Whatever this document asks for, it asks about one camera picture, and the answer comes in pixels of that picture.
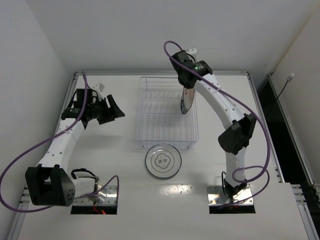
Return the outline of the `black rimmed clover plate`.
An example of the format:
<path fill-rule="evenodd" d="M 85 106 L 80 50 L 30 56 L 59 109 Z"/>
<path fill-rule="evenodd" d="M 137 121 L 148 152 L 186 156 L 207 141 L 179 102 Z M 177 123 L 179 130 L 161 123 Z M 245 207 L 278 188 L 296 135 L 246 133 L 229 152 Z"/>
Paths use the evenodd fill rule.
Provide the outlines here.
<path fill-rule="evenodd" d="M 169 180 L 176 176 L 182 162 L 179 150 L 169 144 L 154 145 L 148 150 L 144 159 L 147 172 L 159 180 Z"/>

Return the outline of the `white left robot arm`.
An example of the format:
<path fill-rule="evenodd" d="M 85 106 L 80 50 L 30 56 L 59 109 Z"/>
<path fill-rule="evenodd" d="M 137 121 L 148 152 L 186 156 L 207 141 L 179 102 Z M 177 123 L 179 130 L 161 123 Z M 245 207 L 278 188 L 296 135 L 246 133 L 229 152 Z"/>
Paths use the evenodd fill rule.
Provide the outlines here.
<path fill-rule="evenodd" d="M 98 89 L 76 89 L 61 114 L 60 127 L 37 166 L 29 167 L 25 179 L 35 206 L 70 206 L 74 199 L 94 196 L 99 178 L 68 174 L 68 163 L 81 134 L 92 120 L 102 125 L 122 118 L 125 113 L 111 94 L 102 97 Z"/>

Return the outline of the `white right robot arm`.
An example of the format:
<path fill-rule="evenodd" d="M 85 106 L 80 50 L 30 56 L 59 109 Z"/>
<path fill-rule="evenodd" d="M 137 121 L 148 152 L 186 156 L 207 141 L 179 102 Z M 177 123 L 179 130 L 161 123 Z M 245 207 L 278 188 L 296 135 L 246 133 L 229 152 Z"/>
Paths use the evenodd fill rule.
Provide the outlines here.
<path fill-rule="evenodd" d="M 253 114 L 245 113 L 222 93 L 216 76 L 205 61 L 194 63 L 185 50 L 171 57 L 179 83 L 203 96 L 222 122 L 224 132 L 218 137 L 218 143 L 226 156 L 224 192 L 232 199 L 247 187 L 243 182 L 246 180 L 245 154 L 257 119 Z"/>

